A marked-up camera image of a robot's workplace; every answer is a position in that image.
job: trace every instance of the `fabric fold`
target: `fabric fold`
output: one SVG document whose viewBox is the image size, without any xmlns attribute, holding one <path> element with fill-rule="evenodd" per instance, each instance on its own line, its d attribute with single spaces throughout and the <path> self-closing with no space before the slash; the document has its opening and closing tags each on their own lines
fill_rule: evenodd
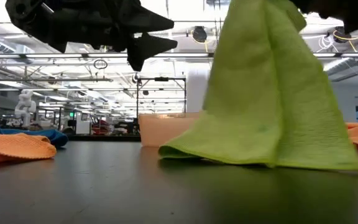
<svg viewBox="0 0 358 224">
<path fill-rule="evenodd" d="M 0 135 L 0 162 L 49 159 L 55 156 L 56 152 L 56 148 L 45 136 Z"/>
<path fill-rule="evenodd" d="M 329 80 L 288 0 L 232 0 L 204 112 L 162 158 L 358 170 Z"/>
<path fill-rule="evenodd" d="M 63 147 L 68 142 L 67 135 L 55 129 L 41 130 L 41 131 L 26 131 L 26 130 L 0 128 L 0 134 L 19 134 L 19 133 L 24 133 L 30 136 L 45 136 L 50 140 L 51 144 L 53 144 L 56 147 Z"/>
</svg>

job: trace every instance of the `orange plastic bin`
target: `orange plastic bin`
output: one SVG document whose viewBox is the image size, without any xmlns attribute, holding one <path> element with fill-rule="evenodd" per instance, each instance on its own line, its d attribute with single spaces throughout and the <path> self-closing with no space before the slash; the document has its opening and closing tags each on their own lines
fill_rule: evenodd
<svg viewBox="0 0 358 224">
<path fill-rule="evenodd" d="M 187 131 L 198 119 L 198 113 L 140 114 L 142 145 L 160 147 Z"/>
</svg>

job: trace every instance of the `workstation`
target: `workstation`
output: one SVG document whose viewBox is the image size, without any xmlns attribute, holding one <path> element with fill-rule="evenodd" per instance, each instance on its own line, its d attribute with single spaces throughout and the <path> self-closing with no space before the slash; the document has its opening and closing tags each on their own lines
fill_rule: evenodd
<svg viewBox="0 0 358 224">
<path fill-rule="evenodd" d="M 358 29 L 233 1 L 0 0 L 0 223 L 358 223 Z"/>
</svg>

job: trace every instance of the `ceiling pipe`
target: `ceiling pipe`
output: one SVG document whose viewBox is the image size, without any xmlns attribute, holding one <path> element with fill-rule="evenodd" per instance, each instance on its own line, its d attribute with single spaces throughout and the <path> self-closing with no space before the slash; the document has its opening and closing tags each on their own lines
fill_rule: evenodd
<svg viewBox="0 0 358 224">
<path fill-rule="evenodd" d="M 343 72 L 353 66 L 358 65 L 356 58 L 342 58 L 335 60 L 333 62 L 329 62 L 324 66 L 324 71 L 328 76 L 335 75 L 339 72 Z"/>
<path fill-rule="evenodd" d="M 348 75 L 344 75 L 341 78 L 337 78 L 337 79 L 334 79 L 334 80 L 331 80 L 331 81 L 332 82 L 341 82 L 341 81 L 344 81 L 344 80 L 347 80 L 347 79 L 350 79 L 350 78 L 353 78 L 353 77 L 356 77 L 356 76 L 358 76 L 358 72 L 354 72 L 354 73 L 351 73 L 351 74 L 348 74 Z"/>
<path fill-rule="evenodd" d="M 112 82 L 112 79 L 109 78 L 61 78 L 61 79 L 48 79 L 48 78 L 38 78 L 38 79 L 0 79 L 0 82 Z"/>
<path fill-rule="evenodd" d="M 23 79 L 23 76 L 20 75 L 19 73 L 16 73 L 16 72 L 13 72 L 13 71 L 10 71 L 6 68 L 2 68 L 0 67 L 0 81 L 6 81 L 6 82 L 26 82 L 25 79 Z M 47 88 L 47 86 L 45 85 L 41 85 L 39 83 L 36 83 L 34 82 L 34 80 L 30 80 L 30 81 L 27 81 L 26 83 L 27 86 L 29 87 L 24 87 L 24 88 Z M 64 96 L 64 97 L 67 97 L 63 94 L 60 94 L 58 92 L 56 92 L 56 94 L 58 96 Z"/>
</svg>

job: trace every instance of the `gray table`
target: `gray table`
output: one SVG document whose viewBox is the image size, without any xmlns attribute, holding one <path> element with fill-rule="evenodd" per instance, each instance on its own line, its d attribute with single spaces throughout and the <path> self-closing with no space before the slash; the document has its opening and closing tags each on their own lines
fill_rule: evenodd
<svg viewBox="0 0 358 224">
<path fill-rule="evenodd" d="M 54 160 L 0 164 L 0 223 L 358 223 L 358 175 L 70 142 Z"/>
</svg>

